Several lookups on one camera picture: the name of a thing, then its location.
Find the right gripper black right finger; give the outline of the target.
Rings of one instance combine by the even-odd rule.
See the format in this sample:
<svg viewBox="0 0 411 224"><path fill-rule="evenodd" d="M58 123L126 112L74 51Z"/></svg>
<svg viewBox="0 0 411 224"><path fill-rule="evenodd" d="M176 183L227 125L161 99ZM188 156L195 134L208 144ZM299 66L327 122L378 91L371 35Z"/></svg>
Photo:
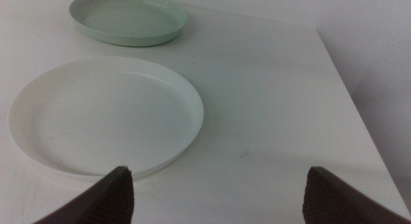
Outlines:
<svg viewBox="0 0 411 224"><path fill-rule="evenodd" d="M306 223L410 224L323 167L308 171L302 214Z"/></svg>

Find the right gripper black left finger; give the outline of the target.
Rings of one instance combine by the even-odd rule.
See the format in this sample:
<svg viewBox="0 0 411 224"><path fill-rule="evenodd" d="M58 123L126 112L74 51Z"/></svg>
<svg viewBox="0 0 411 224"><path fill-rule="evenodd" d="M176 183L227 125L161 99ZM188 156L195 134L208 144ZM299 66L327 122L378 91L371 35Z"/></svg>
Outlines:
<svg viewBox="0 0 411 224"><path fill-rule="evenodd" d="M37 223L130 224L133 212L132 174L126 166L119 166L88 190Z"/></svg>

